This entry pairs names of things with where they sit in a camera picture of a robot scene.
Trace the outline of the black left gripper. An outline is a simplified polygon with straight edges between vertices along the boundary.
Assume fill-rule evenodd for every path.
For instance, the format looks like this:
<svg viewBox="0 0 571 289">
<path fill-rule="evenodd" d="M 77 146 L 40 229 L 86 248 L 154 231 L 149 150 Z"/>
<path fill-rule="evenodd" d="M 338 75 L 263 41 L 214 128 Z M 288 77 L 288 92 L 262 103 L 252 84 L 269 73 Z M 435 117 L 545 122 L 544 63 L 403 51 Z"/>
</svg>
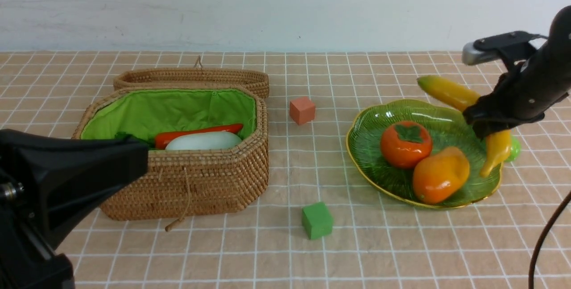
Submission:
<svg viewBox="0 0 571 289">
<path fill-rule="evenodd" d="M 135 138 L 74 140 L 1 130 L 1 175 L 16 189 L 1 207 L 1 241 L 30 232 L 57 248 L 90 212 L 147 173 Z"/>
</svg>

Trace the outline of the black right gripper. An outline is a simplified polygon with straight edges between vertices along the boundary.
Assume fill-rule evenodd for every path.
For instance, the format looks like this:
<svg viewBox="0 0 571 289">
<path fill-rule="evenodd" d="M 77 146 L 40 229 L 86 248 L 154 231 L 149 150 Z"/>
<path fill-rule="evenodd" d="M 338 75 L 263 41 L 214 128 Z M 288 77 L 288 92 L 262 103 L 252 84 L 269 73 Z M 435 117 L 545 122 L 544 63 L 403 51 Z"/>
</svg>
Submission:
<svg viewBox="0 0 571 289">
<path fill-rule="evenodd" d="M 540 122 L 551 106 L 561 102 L 570 90 L 570 36 L 550 36 L 526 61 L 498 78 L 491 93 L 463 112 L 471 126 L 490 124 L 480 135 Z"/>
</svg>

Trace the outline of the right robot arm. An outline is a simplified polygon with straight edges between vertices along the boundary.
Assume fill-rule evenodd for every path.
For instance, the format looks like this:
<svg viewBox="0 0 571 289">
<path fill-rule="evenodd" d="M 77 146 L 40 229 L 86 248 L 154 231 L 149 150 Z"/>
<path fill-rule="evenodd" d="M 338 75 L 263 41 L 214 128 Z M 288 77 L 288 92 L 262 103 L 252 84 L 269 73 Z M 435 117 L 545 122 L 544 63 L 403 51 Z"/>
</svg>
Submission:
<svg viewBox="0 0 571 289">
<path fill-rule="evenodd" d="M 467 66 L 500 60 L 506 67 L 491 93 L 463 111 L 477 136 L 540 122 L 551 106 L 569 96 L 571 86 L 571 8 L 554 17 L 549 35 L 540 48 L 531 41 L 539 34 L 512 31 L 484 37 L 463 47 Z"/>
</svg>

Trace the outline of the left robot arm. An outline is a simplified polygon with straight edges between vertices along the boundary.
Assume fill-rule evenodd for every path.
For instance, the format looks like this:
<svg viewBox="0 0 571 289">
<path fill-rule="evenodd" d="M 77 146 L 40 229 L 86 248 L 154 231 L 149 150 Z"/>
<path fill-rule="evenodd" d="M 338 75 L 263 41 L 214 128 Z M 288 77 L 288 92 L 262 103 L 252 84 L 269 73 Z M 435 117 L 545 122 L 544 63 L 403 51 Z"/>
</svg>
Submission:
<svg viewBox="0 0 571 289">
<path fill-rule="evenodd" d="M 3 129 L 0 258 L 3 289 L 73 289 L 55 251 L 94 209 L 147 173 L 135 138 L 71 140 Z"/>
</svg>

